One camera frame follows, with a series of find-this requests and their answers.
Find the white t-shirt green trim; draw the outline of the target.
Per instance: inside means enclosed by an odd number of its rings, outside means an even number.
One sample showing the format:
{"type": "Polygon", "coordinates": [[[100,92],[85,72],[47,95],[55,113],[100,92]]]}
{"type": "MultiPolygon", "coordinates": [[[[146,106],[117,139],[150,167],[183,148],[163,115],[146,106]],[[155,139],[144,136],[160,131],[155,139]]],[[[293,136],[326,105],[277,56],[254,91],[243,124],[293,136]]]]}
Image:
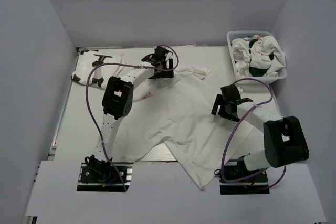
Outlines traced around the white t-shirt green trim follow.
{"type": "MultiPolygon", "coordinates": [[[[220,167],[236,124],[211,114],[216,91],[207,83],[209,73],[208,68],[198,66],[178,67],[173,79],[147,80],[139,85],[132,109],[118,129],[112,159],[135,162],[163,143],[198,188],[204,189],[220,167]]],[[[225,160],[252,130],[251,124],[242,123],[225,160]]]]}

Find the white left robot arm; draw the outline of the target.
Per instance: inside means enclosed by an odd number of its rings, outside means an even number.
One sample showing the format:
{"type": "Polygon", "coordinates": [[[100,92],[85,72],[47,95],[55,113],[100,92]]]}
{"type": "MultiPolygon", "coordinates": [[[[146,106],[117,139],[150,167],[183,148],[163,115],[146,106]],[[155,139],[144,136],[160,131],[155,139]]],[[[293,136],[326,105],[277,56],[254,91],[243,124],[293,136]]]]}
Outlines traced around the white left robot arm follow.
{"type": "Polygon", "coordinates": [[[147,79],[172,78],[179,65],[176,51],[166,45],[159,45],[154,52],[141,59],[137,65],[125,63],[103,63],[92,69],[88,79],[98,69],[105,66],[124,66],[131,71],[121,77],[111,76],[103,98],[103,123],[98,125],[89,104],[89,84],[86,84],[85,97],[89,114],[98,130],[99,139],[91,156],[85,157],[86,166],[93,169],[93,176],[101,182],[110,178],[112,150],[122,120],[130,113],[133,105],[134,90],[147,79]]]}

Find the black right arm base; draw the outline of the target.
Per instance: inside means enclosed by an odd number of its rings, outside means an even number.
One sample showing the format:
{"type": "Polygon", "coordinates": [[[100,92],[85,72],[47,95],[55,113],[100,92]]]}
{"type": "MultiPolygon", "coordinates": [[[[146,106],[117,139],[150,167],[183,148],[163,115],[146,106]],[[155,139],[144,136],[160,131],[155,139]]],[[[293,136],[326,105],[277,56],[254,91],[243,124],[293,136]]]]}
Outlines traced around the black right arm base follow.
{"type": "Polygon", "coordinates": [[[224,166],[226,180],[237,180],[237,182],[225,182],[221,176],[221,170],[214,171],[215,177],[219,178],[219,188],[221,195],[262,195],[270,194],[268,177],[266,172],[262,172],[251,177],[256,171],[248,171],[238,165],[224,166]]]}

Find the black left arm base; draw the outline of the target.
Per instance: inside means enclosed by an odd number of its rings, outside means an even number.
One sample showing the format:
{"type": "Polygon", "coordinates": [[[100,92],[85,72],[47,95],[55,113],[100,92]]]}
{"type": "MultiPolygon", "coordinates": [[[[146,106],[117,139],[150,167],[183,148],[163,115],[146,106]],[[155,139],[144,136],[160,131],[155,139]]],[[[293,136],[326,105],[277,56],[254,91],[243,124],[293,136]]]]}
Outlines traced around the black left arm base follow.
{"type": "Polygon", "coordinates": [[[77,191],[79,192],[126,192],[132,178],[132,163],[100,161],[93,155],[81,163],[77,191]]]}

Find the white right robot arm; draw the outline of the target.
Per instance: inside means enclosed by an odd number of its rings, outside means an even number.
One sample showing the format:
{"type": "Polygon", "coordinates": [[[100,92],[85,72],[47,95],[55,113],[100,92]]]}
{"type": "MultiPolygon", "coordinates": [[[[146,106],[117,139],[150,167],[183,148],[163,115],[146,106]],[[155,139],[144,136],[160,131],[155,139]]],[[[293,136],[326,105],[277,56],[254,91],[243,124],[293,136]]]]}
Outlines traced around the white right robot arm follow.
{"type": "Polygon", "coordinates": [[[219,176],[225,183],[247,182],[268,168],[285,167],[308,160],[310,152],[301,123],[295,116],[282,117],[263,108],[263,103],[255,104],[250,98],[242,98],[237,85],[221,88],[216,96],[212,115],[235,122],[229,135],[219,169],[219,176]],[[234,178],[226,178],[225,158],[236,131],[247,122],[263,134],[261,151],[256,151],[238,159],[234,178]]]}

